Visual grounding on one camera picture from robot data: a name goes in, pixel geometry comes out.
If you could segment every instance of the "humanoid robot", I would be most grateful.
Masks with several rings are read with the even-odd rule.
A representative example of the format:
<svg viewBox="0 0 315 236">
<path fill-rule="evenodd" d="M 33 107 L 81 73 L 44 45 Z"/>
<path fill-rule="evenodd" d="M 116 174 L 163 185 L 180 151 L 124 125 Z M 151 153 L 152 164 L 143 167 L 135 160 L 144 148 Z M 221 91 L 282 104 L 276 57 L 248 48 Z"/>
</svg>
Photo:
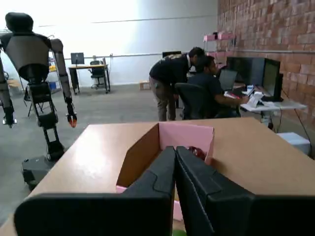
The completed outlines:
<svg viewBox="0 0 315 236">
<path fill-rule="evenodd" d="M 55 107 L 52 102 L 49 85 L 45 82 L 49 73 L 49 51 L 53 52 L 57 73 L 63 90 L 64 101 L 67 104 L 67 119 L 74 128 L 77 116 L 73 110 L 68 75 L 63 57 L 63 44 L 59 39 L 48 39 L 32 31 L 33 19 L 25 13 L 10 12 L 5 16 L 7 28 L 12 33 L 0 36 L 0 49 L 2 49 L 12 61 L 19 76 L 28 81 L 27 92 L 37 116 L 37 124 L 44 130 L 47 142 L 47 156 L 25 160 L 22 163 L 24 181 L 27 184 L 37 184 L 50 170 L 56 161 L 64 153 L 64 147 L 59 141 L 56 124 L 58 122 Z M 2 101 L 4 119 L 3 124 L 10 128 L 16 123 L 14 108 L 10 97 L 8 84 L 3 73 L 3 65 L 0 58 L 0 100 Z M 37 104 L 47 102 L 50 111 L 47 114 L 39 114 Z M 50 141 L 47 130 L 53 129 L 55 140 Z"/>
</svg>

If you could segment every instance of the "white wall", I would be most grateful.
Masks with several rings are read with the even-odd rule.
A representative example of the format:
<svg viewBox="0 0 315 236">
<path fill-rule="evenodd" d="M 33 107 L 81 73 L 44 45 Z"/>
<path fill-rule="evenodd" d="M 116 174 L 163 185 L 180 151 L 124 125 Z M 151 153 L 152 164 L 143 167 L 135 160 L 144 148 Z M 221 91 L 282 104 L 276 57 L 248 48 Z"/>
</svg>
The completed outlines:
<svg viewBox="0 0 315 236">
<path fill-rule="evenodd" d="M 217 30 L 218 0 L 94 0 L 79 5 L 78 1 L 54 1 L 49 10 L 34 7 L 42 1 L 6 2 L 1 6 L 0 27 L 5 25 L 8 11 L 22 11 L 34 19 L 34 32 L 54 35 L 64 44 L 64 56 L 71 52 L 109 56 L 111 83 L 129 84 L 147 80 L 152 65 L 163 51 L 187 52 L 194 46 L 203 47 L 204 34 Z M 209 44 L 209 50 L 215 44 Z M 1 56 L 4 69 L 16 77 L 14 68 Z M 79 70 L 81 86 L 91 86 L 87 70 Z"/>
</svg>

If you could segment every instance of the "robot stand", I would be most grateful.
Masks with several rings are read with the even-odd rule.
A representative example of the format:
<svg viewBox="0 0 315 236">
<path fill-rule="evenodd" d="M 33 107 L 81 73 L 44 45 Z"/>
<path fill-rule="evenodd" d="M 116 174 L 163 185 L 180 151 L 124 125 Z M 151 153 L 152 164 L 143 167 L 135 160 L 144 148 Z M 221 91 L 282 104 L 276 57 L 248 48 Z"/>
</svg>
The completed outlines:
<svg viewBox="0 0 315 236">
<path fill-rule="evenodd" d="M 24 182 L 29 185 L 30 189 L 33 189 L 45 177 L 54 164 L 62 157 L 64 153 L 64 147 L 59 141 L 56 129 L 58 117 L 55 114 L 55 107 L 51 99 L 51 92 L 48 84 L 46 82 L 42 82 L 39 85 L 29 84 L 27 86 L 27 90 L 37 116 L 38 126 L 43 128 L 45 140 L 47 143 L 47 156 L 26 159 L 22 163 Z M 36 104 L 41 104 L 43 102 L 49 103 L 51 111 L 48 114 L 40 115 L 38 113 Z M 49 140 L 47 133 L 47 130 L 49 129 L 54 130 L 54 141 Z"/>
</svg>

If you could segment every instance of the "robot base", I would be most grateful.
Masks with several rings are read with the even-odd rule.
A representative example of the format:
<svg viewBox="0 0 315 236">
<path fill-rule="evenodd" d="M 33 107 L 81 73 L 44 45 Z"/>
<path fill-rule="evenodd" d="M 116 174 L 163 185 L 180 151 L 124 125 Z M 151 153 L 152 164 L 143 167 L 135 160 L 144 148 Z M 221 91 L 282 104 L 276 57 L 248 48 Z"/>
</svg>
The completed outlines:
<svg viewBox="0 0 315 236">
<path fill-rule="evenodd" d="M 22 162 L 24 182 L 33 190 L 47 175 L 57 161 L 49 161 L 46 156 L 26 159 Z"/>
<path fill-rule="evenodd" d="M 24 182 L 28 184 L 30 190 L 33 190 L 39 182 L 53 168 L 55 163 L 64 154 L 64 148 L 59 142 L 52 142 L 48 148 L 51 154 L 32 159 L 26 159 L 22 162 L 22 174 Z"/>
</svg>

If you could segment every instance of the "desk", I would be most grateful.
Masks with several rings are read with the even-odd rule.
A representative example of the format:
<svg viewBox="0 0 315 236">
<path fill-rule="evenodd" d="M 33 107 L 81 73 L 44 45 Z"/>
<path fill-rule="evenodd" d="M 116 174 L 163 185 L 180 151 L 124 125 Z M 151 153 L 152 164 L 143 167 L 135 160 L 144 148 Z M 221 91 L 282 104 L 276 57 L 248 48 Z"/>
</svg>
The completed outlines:
<svg viewBox="0 0 315 236">
<path fill-rule="evenodd" d="M 241 107 L 249 112 L 275 112 L 280 110 L 305 109 L 306 105 L 298 102 L 286 100 L 283 102 L 263 102 L 264 106 L 251 107 L 248 104 L 242 104 Z"/>
<path fill-rule="evenodd" d="M 71 83 L 72 83 L 72 89 L 73 89 L 74 95 L 77 95 L 76 89 L 78 89 L 78 92 L 80 93 L 77 70 L 92 69 L 92 68 L 104 68 L 104 71 L 106 71 L 106 74 L 104 73 L 105 91 L 106 91 L 106 93 L 110 92 L 108 65 L 103 65 L 103 64 L 100 64 L 100 65 L 77 65 L 77 66 L 68 67 L 68 69 L 70 71 L 70 77 L 71 77 Z"/>
<path fill-rule="evenodd" d="M 181 122 L 215 128 L 215 167 L 245 189 L 256 194 L 315 195 L 315 162 L 254 118 Z M 127 150 L 155 124 L 89 125 L 30 196 L 115 192 Z M 16 235 L 12 220 L 10 216 L 0 228 L 1 236 Z"/>
</svg>

